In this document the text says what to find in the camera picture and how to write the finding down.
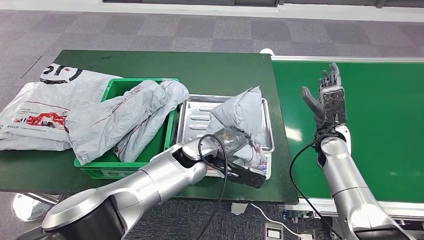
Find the stainless steel tray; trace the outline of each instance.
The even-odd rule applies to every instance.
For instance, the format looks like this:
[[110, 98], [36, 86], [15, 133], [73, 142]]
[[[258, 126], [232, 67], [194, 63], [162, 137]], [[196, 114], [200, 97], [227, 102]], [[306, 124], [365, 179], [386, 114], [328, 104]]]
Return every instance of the stainless steel tray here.
[[[187, 143], [206, 134], [210, 117], [209, 113], [216, 106], [231, 99], [231, 96], [194, 95], [182, 103], [176, 133], [177, 143]], [[262, 98], [262, 127], [256, 136], [266, 157], [266, 164], [257, 166], [265, 171], [266, 179], [271, 176], [271, 153], [275, 149], [273, 130], [271, 128], [268, 102]], [[215, 170], [208, 170], [207, 176], [218, 176]]]

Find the robotic arm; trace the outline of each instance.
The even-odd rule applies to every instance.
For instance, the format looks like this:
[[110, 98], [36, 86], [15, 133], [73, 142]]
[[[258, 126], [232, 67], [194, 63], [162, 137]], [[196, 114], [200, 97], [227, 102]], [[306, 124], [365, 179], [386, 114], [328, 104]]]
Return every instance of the robotic arm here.
[[314, 114], [317, 163], [334, 199], [343, 239], [413, 240], [378, 204], [352, 159], [350, 138], [344, 134], [345, 90], [337, 65], [330, 68], [330, 75], [324, 71], [320, 79], [318, 101], [307, 87], [300, 94]]
[[[234, 127], [225, 127], [214, 136], [220, 141], [197, 138], [186, 144], [175, 144], [153, 157], [138, 172], [65, 199], [47, 213], [41, 227], [21, 235], [18, 240], [124, 239], [144, 212], [202, 180], [208, 165], [222, 169], [223, 151], [230, 155], [249, 142], [247, 136]], [[265, 181], [264, 174], [232, 162], [227, 165], [230, 181], [255, 188], [260, 188]]]

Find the printed logo on bag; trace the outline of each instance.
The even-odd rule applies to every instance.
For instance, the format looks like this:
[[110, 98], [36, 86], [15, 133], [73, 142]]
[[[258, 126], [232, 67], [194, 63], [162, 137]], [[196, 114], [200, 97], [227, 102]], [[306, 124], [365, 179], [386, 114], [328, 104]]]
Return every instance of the printed logo on bag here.
[[43, 126], [52, 129], [64, 130], [64, 123], [67, 116], [59, 116], [54, 112], [41, 113], [38, 116], [29, 116], [25, 121], [32, 126]]

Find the white cable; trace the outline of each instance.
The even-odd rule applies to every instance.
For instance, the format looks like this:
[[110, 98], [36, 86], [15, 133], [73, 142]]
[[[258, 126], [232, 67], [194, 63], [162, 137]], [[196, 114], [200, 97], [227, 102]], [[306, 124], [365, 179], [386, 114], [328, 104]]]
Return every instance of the white cable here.
[[296, 235], [296, 236], [298, 236], [299, 238], [302, 238], [302, 236], [301, 235], [299, 235], [299, 234], [297, 234], [297, 233], [294, 233], [292, 230], [290, 230], [286, 225], [284, 225], [284, 223], [282, 223], [282, 222], [279, 222], [279, 221], [274, 221], [274, 220], [271, 220], [271, 219], [269, 219], [268, 217], [267, 217], [267, 215], [265, 215], [265, 213], [264, 213], [264, 211], [262, 211], [262, 209], [261, 208], [259, 208], [258, 206], [256, 206], [255, 204], [253, 204], [253, 203], [251, 203], [251, 205], [253, 206], [253, 207], [255, 207], [255, 208], [257, 208], [257, 209], [259, 209], [259, 211], [262, 213], [262, 215], [266, 218], [266, 220], [268, 220], [268, 221], [270, 221], [270, 222], [272, 222], [272, 223], [275, 223], [275, 224], [280, 224], [280, 225], [282, 225], [283, 227], [285, 227], [285, 229], [287, 229], [291, 234], [293, 234], [293, 235]]

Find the green basket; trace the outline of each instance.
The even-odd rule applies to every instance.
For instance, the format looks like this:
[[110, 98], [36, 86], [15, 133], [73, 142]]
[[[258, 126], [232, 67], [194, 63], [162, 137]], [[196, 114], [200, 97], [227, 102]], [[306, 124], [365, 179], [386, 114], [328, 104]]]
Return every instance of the green basket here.
[[[167, 78], [179, 82], [177, 78]], [[152, 80], [157, 83], [162, 82], [162, 78], [116, 78], [111, 79], [104, 91], [101, 101], [122, 96], [126, 91], [131, 90], [144, 80]], [[81, 165], [77, 158], [73, 161], [75, 167], [81, 169], [92, 179], [122, 179], [138, 171], [139, 168], [149, 163], [152, 157], [168, 149], [171, 144], [172, 131], [175, 119], [175, 110], [171, 111], [166, 117], [164, 123], [157, 131], [156, 136], [145, 147], [135, 162], [121, 162], [113, 153], [113, 150], [107, 151], [96, 160]]]

